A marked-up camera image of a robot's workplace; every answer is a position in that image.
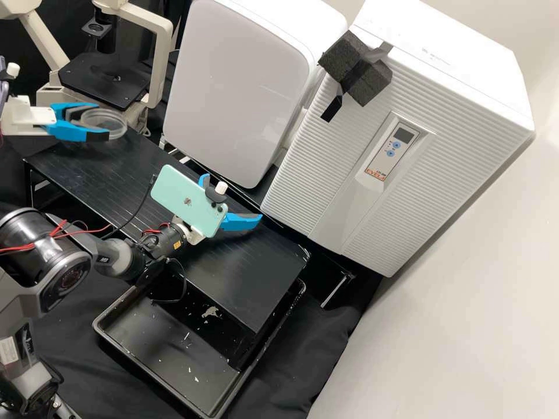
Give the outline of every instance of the black cloth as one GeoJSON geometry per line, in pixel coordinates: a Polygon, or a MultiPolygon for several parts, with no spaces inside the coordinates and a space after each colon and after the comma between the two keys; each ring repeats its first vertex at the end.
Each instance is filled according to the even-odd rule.
{"type": "MultiPolygon", "coordinates": [[[[305,418],[376,288],[363,278],[330,311],[305,295],[225,414],[226,419],[305,418]]],[[[38,354],[65,377],[59,394],[84,419],[194,418],[167,391],[103,342],[91,323],[128,288],[91,274],[35,322],[38,354]]]]}

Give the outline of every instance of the mint green phone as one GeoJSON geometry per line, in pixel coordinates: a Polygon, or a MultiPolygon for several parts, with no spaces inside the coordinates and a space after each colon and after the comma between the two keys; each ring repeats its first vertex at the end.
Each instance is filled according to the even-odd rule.
{"type": "Polygon", "coordinates": [[[161,168],[151,197],[205,237],[213,237],[227,214],[226,204],[212,207],[204,189],[174,167],[161,168]]]}

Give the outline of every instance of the ribbed white panel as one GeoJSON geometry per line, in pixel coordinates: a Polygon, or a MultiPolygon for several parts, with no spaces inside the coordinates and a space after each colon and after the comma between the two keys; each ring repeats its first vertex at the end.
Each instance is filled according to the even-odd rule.
{"type": "Polygon", "coordinates": [[[354,112],[344,104],[326,123],[320,115],[337,86],[326,75],[261,205],[266,214],[306,235],[386,118],[384,112],[354,112]]]}
{"type": "Polygon", "coordinates": [[[532,133],[396,62],[387,64],[394,72],[390,86],[364,108],[344,95],[329,124],[320,115],[337,85],[324,79],[262,210],[307,235],[317,224],[355,222],[321,216],[355,175],[389,112],[410,118],[436,135],[343,243],[344,255],[391,276],[532,133]]]}

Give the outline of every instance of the clear plastic dish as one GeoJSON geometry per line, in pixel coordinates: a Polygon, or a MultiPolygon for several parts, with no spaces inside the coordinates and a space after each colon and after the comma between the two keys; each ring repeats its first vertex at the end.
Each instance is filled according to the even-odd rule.
{"type": "Polygon", "coordinates": [[[128,129],[126,120],[119,112],[102,108],[85,111],[80,118],[80,123],[83,126],[109,130],[109,140],[122,137],[128,129]]]}

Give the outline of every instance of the white paint chip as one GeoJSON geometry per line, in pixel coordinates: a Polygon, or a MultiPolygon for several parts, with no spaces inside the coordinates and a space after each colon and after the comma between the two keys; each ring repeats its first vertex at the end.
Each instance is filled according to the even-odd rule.
{"type": "Polygon", "coordinates": [[[3,365],[11,364],[19,359],[16,343],[13,337],[0,340],[0,362],[3,365]]]}
{"type": "Polygon", "coordinates": [[[215,306],[211,306],[210,308],[208,308],[206,310],[206,312],[204,314],[202,314],[202,318],[206,318],[206,317],[211,316],[211,315],[214,316],[214,317],[219,318],[219,316],[217,315],[217,312],[219,310],[220,310],[219,308],[217,308],[215,306]]]}

